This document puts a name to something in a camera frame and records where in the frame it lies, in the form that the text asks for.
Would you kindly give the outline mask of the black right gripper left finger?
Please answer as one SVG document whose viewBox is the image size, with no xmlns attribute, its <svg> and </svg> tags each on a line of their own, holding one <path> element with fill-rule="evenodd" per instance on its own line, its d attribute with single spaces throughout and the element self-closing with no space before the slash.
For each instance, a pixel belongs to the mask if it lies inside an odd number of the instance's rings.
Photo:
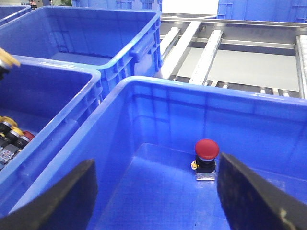
<svg viewBox="0 0 307 230">
<path fill-rule="evenodd" d="M 2 230 L 84 230 L 98 193 L 95 161 L 84 160 L 56 184 L 1 218 Z"/>
</svg>

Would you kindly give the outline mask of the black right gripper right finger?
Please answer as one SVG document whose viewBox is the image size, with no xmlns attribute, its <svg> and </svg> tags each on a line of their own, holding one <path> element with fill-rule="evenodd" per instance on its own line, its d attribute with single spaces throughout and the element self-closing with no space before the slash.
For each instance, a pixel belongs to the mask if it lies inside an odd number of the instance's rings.
<svg viewBox="0 0 307 230">
<path fill-rule="evenodd" d="M 222 153 L 217 193 L 233 230 L 305 230 L 307 206 L 235 156 Z"/>
</svg>

